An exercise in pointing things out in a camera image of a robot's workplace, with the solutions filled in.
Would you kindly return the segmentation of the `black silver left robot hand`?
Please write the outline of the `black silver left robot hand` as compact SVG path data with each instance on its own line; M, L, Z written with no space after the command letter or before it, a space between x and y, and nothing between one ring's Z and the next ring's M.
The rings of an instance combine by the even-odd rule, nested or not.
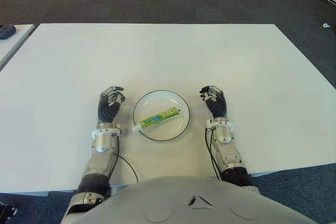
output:
M106 88L99 97L98 123L112 123L119 112L121 104L125 101L122 94L124 88L110 86Z

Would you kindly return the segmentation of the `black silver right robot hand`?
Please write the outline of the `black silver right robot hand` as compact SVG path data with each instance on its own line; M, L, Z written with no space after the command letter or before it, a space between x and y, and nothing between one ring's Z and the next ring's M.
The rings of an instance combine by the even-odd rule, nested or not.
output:
M216 86L205 86L200 97L207 105L213 118L227 118L227 105L223 91Z

